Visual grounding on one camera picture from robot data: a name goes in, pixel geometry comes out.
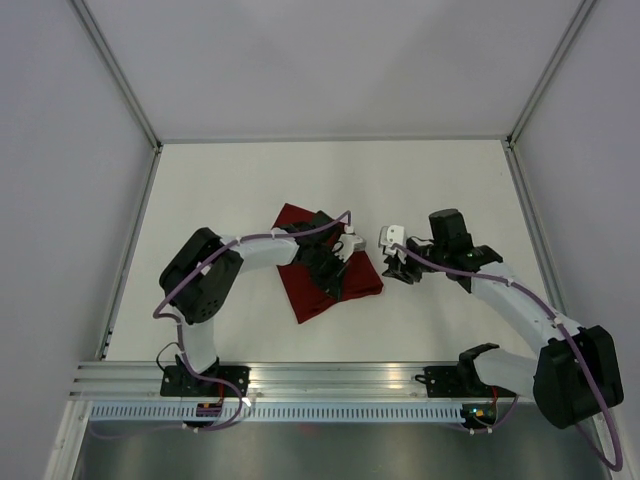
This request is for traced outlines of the dark red cloth napkin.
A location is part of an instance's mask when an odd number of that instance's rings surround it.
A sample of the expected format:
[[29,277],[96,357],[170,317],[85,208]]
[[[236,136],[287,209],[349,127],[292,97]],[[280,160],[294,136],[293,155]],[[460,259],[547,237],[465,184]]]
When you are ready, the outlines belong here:
[[280,266],[278,272],[300,324],[340,302],[378,295],[383,290],[383,282],[364,251],[354,253],[348,262],[341,300],[334,300],[317,288],[301,264]]

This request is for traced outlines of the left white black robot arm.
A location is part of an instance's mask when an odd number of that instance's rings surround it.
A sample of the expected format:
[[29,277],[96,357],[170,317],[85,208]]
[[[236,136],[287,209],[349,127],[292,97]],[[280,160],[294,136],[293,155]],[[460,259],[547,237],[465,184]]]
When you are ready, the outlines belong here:
[[332,219],[319,211],[309,221],[245,236],[198,229],[159,278],[164,298],[153,316],[175,322],[180,349],[174,364],[163,370],[161,396],[244,394],[243,380],[233,378],[229,369],[221,366],[214,343],[214,318],[239,275],[300,265],[313,286],[339,300],[349,262],[365,245],[351,224],[350,212]]

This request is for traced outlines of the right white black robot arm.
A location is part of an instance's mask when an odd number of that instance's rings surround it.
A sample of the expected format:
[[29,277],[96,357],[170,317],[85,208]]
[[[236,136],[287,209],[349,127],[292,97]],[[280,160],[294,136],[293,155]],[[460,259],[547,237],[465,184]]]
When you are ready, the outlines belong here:
[[552,308],[488,245],[476,245],[457,209],[429,216],[432,237],[422,241],[400,225],[380,231],[384,276],[408,285],[443,273],[491,307],[529,346],[530,358],[484,343],[462,352],[459,388],[478,396],[490,387],[534,400],[542,415],[565,429],[618,406],[624,399],[616,349],[601,326],[586,328]]

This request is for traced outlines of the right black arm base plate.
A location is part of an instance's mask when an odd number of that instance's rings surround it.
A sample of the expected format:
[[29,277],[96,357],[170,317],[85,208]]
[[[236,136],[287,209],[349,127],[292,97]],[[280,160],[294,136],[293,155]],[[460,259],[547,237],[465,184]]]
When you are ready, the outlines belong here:
[[453,365],[432,365],[423,369],[428,398],[468,398],[469,393]]

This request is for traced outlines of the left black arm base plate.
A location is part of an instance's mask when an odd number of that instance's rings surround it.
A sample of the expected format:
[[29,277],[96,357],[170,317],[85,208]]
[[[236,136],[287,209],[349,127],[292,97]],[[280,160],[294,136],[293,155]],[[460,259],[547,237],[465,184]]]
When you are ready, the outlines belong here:
[[161,397],[237,397],[236,388],[245,395],[249,386],[250,368],[244,365],[223,365],[206,371],[204,376],[217,381],[204,381],[192,376],[186,367],[170,365],[164,369],[160,386]]

